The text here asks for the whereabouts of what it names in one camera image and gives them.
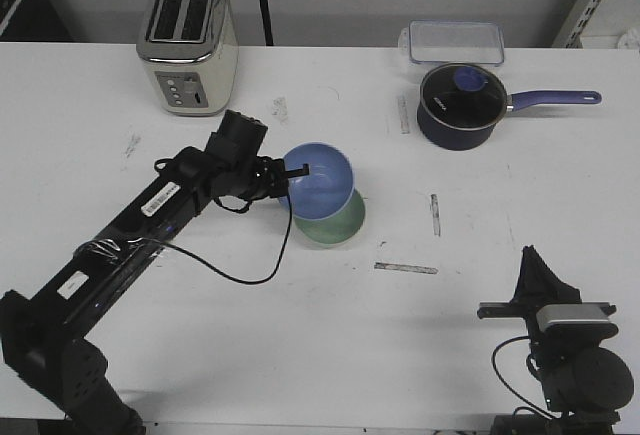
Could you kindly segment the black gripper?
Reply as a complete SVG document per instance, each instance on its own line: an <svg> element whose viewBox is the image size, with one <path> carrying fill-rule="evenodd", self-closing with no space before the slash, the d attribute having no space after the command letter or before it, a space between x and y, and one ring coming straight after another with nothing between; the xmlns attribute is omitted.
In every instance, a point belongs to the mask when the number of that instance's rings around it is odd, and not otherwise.
<svg viewBox="0 0 640 435"><path fill-rule="evenodd" d="M531 287L548 305L537 307L521 304L530 295L530 260ZM477 316L480 319L607 320L616 312L616 306L608 302L581 303L580 290L560 280L533 246L522 249L518 279L510 302L483 302L479 305Z"/></svg>
<svg viewBox="0 0 640 435"><path fill-rule="evenodd" d="M284 160L257 156L244 165L219 173L212 182L212 197L233 196L244 201L280 198L288 194L287 176L307 176L308 164L285 170Z"/></svg>

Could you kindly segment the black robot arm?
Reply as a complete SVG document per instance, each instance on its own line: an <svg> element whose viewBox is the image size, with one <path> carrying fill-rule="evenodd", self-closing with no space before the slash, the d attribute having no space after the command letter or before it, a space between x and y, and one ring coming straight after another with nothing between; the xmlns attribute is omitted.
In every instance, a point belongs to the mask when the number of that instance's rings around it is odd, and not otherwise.
<svg viewBox="0 0 640 435"><path fill-rule="evenodd" d="M66 416L67 434L142 434L138 413L106 378L107 360L88 332L161 250L210 202L246 203L288 193L310 172L249 153L220 158L194 147L156 163L157 178L32 298L10 290L1 299L5 363Z"/></svg>
<svg viewBox="0 0 640 435"><path fill-rule="evenodd" d="M522 250L512 299L480 304L481 319L520 318L530 353L525 364L545 405L529 400L494 418L493 434L610 434L634 395L629 367L601 342L617 335L609 302L585 302L532 246Z"/></svg>

